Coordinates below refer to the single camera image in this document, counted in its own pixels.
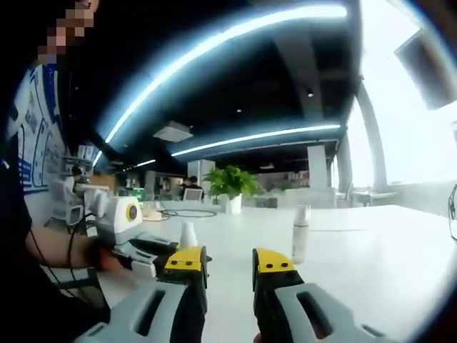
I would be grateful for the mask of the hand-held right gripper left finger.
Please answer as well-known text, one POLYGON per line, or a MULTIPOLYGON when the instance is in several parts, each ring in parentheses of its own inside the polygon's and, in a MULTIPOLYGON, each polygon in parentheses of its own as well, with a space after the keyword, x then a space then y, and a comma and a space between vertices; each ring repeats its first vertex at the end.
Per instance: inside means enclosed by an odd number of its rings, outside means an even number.
POLYGON ((200 342, 207 313, 206 248, 172 254, 162 273, 140 285, 76 342, 200 342))

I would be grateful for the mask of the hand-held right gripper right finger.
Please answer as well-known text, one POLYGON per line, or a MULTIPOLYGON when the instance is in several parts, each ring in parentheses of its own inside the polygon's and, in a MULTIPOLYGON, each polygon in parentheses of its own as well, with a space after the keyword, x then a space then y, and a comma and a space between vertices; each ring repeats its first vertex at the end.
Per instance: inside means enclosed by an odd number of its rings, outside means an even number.
POLYGON ((378 330, 314 283, 305 283, 292 261, 253 250, 253 311, 262 342, 387 342, 378 330))

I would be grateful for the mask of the person's left hand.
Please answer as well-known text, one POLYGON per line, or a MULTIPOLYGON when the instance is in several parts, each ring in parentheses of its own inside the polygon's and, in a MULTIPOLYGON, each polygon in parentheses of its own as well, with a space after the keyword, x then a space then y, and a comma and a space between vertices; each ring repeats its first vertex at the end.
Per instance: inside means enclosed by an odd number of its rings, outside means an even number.
POLYGON ((105 246, 96 248, 96 268, 101 272, 120 272, 123 270, 120 261, 105 246))

